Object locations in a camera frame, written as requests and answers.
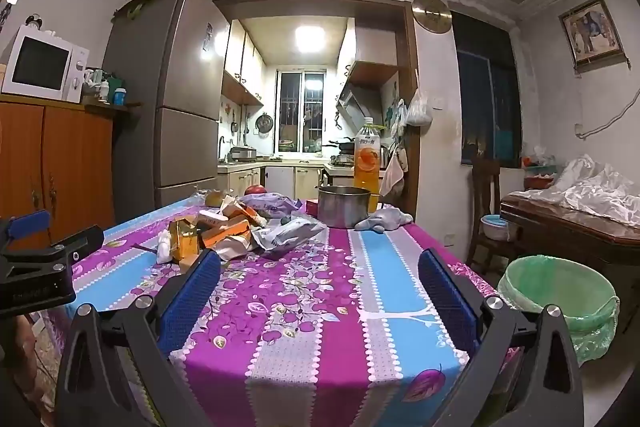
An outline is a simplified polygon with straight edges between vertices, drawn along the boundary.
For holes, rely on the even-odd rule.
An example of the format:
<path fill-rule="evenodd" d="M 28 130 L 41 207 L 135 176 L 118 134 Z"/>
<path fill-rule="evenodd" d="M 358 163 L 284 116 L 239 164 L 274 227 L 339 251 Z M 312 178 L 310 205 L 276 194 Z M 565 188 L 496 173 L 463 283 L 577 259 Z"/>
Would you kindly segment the white cloth bundle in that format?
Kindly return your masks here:
<path fill-rule="evenodd" d="M 156 263 L 164 265 L 171 262 L 171 259 L 171 233 L 168 230 L 163 230 L 157 236 Z"/>

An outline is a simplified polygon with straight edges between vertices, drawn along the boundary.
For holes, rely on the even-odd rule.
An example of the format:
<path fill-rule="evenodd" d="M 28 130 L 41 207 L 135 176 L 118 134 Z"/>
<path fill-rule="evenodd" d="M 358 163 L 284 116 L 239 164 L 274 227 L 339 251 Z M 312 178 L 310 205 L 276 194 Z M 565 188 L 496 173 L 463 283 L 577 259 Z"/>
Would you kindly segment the gold cigarette carton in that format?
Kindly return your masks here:
<path fill-rule="evenodd" d="M 198 228 L 190 219 L 179 218 L 168 225 L 170 253 L 176 261 L 196 257 L 200 254 Z"/>

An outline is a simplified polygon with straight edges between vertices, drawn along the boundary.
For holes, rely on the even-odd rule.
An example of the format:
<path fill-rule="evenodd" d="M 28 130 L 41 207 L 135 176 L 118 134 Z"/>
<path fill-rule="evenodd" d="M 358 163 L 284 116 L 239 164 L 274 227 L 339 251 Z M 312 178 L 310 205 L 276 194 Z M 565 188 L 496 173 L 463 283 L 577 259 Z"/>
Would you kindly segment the orange white paper bag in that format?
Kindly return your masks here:
<path fill-rule="evenodd" d="M 238 218 L 234 220 L 217 222 L 200 234 L 201 242 L 205 248 L 214 249 L 218 243 L 231 236 L 242 236 L 250 231 L 250 222 L 246 219 Z"/>

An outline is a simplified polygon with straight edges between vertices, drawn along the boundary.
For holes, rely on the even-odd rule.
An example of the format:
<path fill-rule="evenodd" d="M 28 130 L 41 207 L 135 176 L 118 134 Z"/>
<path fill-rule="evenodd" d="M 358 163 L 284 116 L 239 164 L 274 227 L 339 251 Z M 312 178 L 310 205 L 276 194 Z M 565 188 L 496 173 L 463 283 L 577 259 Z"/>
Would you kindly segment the orange paper box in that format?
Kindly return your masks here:
<path fill-rule="evenodd" d="M 239 199 L 226 197 L 220 206 L 220 212 L 228 219 L 241 217 L 250 222 L 254 227 L 265 227 L 268 225 L 268 220 L 262 217 L 252 207 L 248 207 L 239 201 Z"/>

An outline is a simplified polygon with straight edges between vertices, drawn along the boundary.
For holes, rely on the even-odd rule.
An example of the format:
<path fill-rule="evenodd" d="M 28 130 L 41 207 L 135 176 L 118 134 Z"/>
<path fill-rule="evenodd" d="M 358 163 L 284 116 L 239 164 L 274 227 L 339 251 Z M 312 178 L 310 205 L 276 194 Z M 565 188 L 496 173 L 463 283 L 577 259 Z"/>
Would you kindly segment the silver foil bag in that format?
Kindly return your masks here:
<path fill-rule="evenodd" d="M 280 219 L 271 219 L 264 227 L 250 230 L 258 247 L 267 254 L 286 254 L 325 232 L 328 228 L 306 213 L 293 213 Z"/>

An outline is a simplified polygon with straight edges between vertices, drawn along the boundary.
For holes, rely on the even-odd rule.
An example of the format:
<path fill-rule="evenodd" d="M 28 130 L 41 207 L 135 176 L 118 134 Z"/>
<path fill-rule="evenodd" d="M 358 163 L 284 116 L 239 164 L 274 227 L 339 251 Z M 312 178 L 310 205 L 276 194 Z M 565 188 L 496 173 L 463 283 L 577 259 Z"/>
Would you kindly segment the kitchen window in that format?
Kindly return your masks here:
<path fill-rule="evenodd" d="M 278 72 L 277 151 L 315 154 L 322 151 L 324 80 L 321 70 Z"/>

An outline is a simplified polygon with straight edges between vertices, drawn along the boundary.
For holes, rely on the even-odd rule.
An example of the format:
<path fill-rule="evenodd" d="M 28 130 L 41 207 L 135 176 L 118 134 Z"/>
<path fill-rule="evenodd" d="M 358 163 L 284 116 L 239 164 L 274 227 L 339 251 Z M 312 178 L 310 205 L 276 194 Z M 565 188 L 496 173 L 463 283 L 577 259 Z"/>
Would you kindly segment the orange wooden cabinet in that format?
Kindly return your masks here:
<path fill-rule="evenodd" d="M 12 251 L 115 224 L 115 118 L 113 109 L 95 105 L 2 95 L 1 216 L 50 213 L 49 228 L 14 242 Z"/>

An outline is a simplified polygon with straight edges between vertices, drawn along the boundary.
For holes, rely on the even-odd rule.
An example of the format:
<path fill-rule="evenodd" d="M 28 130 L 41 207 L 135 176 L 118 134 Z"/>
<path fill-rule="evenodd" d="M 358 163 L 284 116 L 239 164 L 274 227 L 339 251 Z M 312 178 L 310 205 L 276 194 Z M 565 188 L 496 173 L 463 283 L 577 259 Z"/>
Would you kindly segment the wooden chair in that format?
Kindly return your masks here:
<path fill-rule="evenodd" d="M 500 164 L 498 160 L 475 156 L 472 159 L 472 233 L 465 264 L 476 265 L 486 274 L 492 258 L 506 257 L 509 244 L 504 233 L 485 233 L 482 219 L 498 212 L 500 204 Z"/>

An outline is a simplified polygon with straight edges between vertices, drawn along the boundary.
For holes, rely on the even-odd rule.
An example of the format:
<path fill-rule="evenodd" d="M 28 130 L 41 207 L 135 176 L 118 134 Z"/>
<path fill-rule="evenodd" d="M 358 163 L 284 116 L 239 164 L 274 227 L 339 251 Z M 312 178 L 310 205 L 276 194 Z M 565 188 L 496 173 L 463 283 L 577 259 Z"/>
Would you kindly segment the dark wooden dining table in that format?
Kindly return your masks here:
<path fill-rule="evenodd" d="M 568 259 L 601 273 L 610 265 L 639 265 L 639 230 L 628 225 L 516 195 L 501 201 L 500 217 L 515 225 L 523 255 Z"/>

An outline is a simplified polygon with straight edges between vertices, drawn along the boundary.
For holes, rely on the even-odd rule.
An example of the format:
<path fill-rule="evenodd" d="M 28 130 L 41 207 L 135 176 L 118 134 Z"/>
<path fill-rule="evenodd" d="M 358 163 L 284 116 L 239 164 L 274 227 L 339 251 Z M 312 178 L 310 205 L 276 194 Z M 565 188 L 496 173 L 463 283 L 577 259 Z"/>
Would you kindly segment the blue basin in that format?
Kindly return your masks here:
<path fill-rule="evenodd" d="M 507 242 L 510 239 L 509 222 L 499 215 L 486 215 L 480 218 L 483 233 L 488 239 L 498 242 Z"/>

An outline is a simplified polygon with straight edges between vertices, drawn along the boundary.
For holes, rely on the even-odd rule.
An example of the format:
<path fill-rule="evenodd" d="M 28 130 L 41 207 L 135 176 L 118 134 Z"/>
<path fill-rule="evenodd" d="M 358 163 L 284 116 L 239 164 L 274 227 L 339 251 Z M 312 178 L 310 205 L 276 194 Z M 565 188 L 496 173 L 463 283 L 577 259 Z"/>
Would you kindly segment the bread bun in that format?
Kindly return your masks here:
<path fill-rule="evenodd" d="M 205 196 L 205 205 L 207 207 L 219 208 L 226 197 L 224 191 L 212 190 Z"/>

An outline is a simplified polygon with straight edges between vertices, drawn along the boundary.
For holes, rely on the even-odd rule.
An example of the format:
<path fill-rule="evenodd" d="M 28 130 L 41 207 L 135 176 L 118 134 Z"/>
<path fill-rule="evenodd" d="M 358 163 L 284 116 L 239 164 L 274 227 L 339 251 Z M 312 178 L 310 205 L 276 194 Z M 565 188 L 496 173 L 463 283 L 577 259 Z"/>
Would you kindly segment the white microwave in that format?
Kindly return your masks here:
<path fill-rule="evenodd" d="M 35 27 L 21 26 L 9 47 L 1 92 L 79 103 L 90 52 Z"/>

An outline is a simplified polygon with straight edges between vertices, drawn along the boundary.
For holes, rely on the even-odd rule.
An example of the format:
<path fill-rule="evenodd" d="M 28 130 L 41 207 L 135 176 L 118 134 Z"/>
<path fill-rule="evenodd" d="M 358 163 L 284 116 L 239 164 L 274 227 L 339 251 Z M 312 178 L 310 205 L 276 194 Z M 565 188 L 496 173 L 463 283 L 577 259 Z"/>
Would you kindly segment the purple snack bag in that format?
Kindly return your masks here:
<path fill-rule="evenodd" d="M 247 194 L 240 197 L 240 202 L 269 219 L 280 219 L 303 208 L 303 203 L 299 199 L 292 199 L 279 193 Z"/>

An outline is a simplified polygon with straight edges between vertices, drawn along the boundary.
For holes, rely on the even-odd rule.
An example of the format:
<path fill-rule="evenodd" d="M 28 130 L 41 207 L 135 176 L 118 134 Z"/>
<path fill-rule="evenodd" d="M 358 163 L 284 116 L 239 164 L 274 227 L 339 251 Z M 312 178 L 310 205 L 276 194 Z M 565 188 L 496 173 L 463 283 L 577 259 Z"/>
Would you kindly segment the red apple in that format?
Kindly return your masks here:
<path fill-rule="evenodd" d="M 267 190 L 265 189 L 265 187 L 262 186 L 262 184 L 253 184 L 245 189 L 244 194 L 245 195 L 265 194 L 266 192 Z"/>

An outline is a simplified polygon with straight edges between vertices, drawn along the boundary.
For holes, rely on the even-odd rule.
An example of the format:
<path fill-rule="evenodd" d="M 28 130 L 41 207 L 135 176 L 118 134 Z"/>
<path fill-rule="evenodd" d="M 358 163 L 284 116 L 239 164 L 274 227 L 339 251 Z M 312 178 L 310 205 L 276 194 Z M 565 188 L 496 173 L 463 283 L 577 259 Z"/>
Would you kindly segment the purple floral tablecloth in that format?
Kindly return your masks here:
<path fill-rule="evenodd" d="M 171 362 L 216 426 L 422 426 L 468 355 L 418 277 L 417 225 L 227 262 Z"/>

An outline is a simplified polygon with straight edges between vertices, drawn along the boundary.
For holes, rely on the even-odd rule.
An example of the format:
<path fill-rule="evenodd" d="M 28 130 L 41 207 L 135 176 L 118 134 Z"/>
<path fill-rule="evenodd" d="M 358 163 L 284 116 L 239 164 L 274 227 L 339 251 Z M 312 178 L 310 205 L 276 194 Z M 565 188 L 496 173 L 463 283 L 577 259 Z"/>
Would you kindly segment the white plastic sheet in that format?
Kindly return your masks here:
<path fill-rule="evenodd" d="M 549 187 L 511 196 L 589 213 L 628 227 L 639 226 L 639 184 L 589 155 L 571 160 Z"/>

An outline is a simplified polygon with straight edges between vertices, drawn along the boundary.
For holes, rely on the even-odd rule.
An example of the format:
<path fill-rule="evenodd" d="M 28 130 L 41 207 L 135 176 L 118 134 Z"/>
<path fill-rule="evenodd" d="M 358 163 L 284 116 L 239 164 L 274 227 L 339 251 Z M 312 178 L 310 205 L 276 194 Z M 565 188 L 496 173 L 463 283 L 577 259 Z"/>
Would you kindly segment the red small box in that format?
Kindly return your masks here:
<path fill-rule="evenodd" d="M 312 217 L 318 216 L 318 200 L 317 199 L 307 199 L 305 202 L 305 211 L 307 215 Z"/>

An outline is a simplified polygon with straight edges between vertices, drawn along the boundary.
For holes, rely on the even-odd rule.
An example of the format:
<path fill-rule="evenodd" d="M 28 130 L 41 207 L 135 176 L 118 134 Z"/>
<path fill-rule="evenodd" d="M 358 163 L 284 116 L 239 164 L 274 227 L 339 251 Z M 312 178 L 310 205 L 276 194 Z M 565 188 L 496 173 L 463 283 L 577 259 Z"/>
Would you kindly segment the grey glove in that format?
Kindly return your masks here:
<path fill-rule="evenodd" d="M 369 217 L 359 221 L 355 225 L 356 231 L 373 231 L 382 234 L 386 231 L 394 231 L 413 221 L 409 213 L 405 213 L 396 207 L 385 207 L 370 213 Z"/>

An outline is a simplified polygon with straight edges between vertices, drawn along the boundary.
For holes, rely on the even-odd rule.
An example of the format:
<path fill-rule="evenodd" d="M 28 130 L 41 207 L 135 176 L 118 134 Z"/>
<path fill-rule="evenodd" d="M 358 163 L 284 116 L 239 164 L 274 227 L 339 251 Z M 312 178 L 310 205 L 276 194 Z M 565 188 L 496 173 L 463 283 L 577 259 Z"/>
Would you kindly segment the steel pot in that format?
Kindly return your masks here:
<path fill-rule="evenodd" d="M 327 185 L 318 188 L 318 220 L 329 228 L 353 229 L 369 216 L 371 193 L 365 188 Z"/>

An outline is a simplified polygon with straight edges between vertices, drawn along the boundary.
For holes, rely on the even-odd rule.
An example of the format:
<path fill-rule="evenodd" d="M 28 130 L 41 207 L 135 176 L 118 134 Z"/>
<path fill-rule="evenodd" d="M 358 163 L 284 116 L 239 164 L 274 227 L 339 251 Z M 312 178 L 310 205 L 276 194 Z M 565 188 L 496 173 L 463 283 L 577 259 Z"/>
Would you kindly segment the grey refrigerator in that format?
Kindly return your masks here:
<path fill-rule="evenodd" d="M 115 134 L 117 221 L 214 186 L 229 30 L 210 0 L 132 0 L 114 14 L 102 67 L 134 104 Z"/>

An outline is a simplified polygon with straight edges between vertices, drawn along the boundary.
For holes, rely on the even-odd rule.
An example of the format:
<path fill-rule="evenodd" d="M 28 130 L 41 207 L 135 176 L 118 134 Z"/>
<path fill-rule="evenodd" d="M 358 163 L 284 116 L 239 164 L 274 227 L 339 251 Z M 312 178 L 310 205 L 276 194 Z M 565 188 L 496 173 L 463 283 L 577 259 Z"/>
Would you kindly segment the pink hanging towel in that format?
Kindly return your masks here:
<path fill-rule="evenodd" d="M 405 173 L 408 171 L 406 150 L 400 146 L 394 150 L 380 185 L 380 196 L 385 200 L 398 198 L 405 187 Z"/>

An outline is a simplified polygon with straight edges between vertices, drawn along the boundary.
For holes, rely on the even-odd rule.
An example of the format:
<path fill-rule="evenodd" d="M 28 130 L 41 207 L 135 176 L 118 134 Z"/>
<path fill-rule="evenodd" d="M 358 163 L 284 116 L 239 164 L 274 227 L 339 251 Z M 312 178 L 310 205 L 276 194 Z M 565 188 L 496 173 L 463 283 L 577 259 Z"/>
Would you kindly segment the dark window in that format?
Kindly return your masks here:
<path fill-rule="evenodd" d="M 521 166 L 522 115 L 518 72 L 510 35 L 454 12 L 461 96 L 461 161 L 495 159 L 503 168 Z"/>

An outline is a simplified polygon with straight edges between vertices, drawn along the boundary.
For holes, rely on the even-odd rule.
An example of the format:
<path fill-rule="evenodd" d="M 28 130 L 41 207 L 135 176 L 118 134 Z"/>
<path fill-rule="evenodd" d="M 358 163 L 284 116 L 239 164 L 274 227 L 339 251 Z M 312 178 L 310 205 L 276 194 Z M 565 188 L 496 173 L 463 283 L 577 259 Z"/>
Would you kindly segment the orange juice bottle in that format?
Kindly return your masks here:
<path fill-rule="evenodd" d="M 380 196 L 381 137 L 372 117 L 364 118 L 354 143 L 354 187 L 370 193 L 368 211 L 374 213 Z"/>

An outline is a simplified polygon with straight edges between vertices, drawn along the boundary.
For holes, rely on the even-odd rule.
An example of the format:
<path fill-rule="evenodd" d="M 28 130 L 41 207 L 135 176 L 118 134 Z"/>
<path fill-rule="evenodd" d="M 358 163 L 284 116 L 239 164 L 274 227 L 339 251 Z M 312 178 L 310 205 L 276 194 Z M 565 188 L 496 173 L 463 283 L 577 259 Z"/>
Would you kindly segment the hanging white plastic bag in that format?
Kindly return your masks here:
<path fill-rule="evenodd" d="M 433 111 L 427 96 L 416 89 L 407 109 L 406 124 L 411 127 L 428 128 L 433 122 Z"/>

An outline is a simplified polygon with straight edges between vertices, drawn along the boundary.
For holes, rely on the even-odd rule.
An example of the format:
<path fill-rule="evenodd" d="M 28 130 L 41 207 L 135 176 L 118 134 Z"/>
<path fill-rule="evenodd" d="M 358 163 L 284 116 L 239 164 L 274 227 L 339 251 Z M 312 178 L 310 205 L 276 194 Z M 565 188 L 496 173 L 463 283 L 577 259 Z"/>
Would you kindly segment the framed elephant picture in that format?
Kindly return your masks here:
<path fill-rule="evenodd" d="M 605 0 L 588 0 L 560 16 L 574 69 L 615 58 L 625 60 L 623 43 Z"/>

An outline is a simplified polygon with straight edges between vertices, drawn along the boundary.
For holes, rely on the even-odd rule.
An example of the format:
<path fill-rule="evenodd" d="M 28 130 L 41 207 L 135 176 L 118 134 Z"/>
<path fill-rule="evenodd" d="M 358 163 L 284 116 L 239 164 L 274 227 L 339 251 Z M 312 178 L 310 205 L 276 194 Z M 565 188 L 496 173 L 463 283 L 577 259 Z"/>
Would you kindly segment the round gold wall clock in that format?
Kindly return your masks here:
<path fill-rule="evenodd" d="M 446 34 L 452 27 L 452 14 L 442 0 L 413 0 L 411 12 L 413 19 L 432 34 Z"/>

